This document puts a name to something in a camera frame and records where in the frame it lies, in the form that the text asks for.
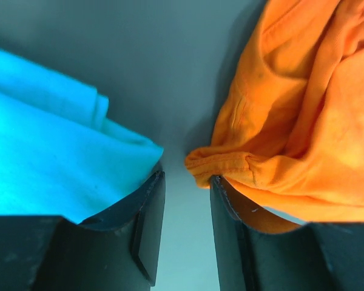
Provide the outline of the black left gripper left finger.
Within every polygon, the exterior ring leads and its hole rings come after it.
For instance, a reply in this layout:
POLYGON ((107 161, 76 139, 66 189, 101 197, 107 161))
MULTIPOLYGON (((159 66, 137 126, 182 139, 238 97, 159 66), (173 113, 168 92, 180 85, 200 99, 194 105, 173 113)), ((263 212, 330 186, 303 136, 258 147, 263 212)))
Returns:
POLYGON ((166 179, 80 224, 0 216, 0 290, 149 290, 157 277, 166 179))

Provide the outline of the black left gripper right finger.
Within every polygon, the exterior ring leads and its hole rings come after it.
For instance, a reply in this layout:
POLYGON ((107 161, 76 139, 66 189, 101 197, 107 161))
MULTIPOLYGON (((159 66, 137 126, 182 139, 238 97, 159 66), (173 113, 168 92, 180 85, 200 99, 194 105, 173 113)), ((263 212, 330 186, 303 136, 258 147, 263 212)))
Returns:
POLYGON ((364 290, 364 223, 288 221, 211 179, 221 290, 364 290))

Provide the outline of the orange t-shirt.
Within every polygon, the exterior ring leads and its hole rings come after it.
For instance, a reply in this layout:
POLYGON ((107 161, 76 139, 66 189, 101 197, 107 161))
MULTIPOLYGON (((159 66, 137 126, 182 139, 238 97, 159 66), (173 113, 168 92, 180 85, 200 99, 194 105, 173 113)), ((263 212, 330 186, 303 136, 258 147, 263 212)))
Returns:
POLYGON ((188 154, 199 187, 222 176, 267 232, 364 222, 364 1, 268 1, 212 134, 188 154))

